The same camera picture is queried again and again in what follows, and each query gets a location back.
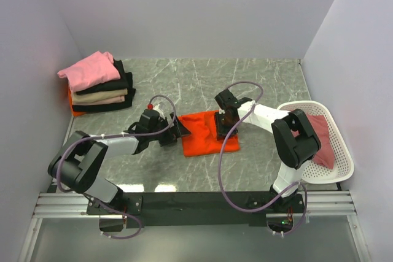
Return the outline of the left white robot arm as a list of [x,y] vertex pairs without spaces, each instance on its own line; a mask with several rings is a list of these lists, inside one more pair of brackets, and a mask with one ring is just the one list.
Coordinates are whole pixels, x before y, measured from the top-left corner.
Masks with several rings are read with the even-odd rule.
[[130,201],[120,187],[98,177],[103,161],[137,155],[153,141],[161,147],[173,145],[189,135],[191,132],[173,112],[168,120],[159,111],[146,109],[137,122],[116,136],[74,132],[50,162],[47,172],[63,188],[89,196],[94,202],[101,201],[111,209],[136,214],[140,200]]

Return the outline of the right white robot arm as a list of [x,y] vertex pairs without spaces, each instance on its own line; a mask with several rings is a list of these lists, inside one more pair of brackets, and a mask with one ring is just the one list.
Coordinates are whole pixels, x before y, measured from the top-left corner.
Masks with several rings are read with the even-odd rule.
[[[250,98],[237,99],[228,89],[221,91],[214,99],[220,108],[214,118],[217,139],[223,140],[219,152],[218,182],[224,200],[232,208],[245,213],[260,212],[277,202],[290,203],[301,185],[306,162],[312,160],[321,149],[321,142],[304,111],[278,110]],[[224,190],[221,178],[222,157],[226,144],[242,123],[254,125],[271,133],[281,160],[278,176],[270,188],[273,198],[255,209],[245,209],[233,203]]]

